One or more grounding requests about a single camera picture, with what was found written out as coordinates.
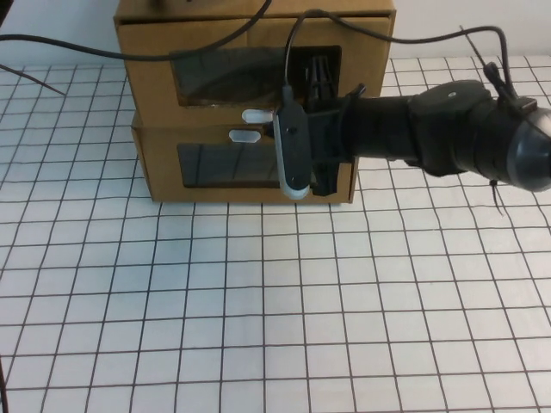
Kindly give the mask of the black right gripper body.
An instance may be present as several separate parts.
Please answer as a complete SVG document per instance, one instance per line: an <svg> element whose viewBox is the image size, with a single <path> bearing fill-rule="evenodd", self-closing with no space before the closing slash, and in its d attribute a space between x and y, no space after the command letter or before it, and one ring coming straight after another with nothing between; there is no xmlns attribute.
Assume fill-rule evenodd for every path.
<svg viewBox="0 0 551 413"><path fill-rule="evenodd" d="M356 158L345 148L342 126L353 96L313 99L306 102L311 145L313 194L327 197L337 192L341 164L354 164Z"/></svg>

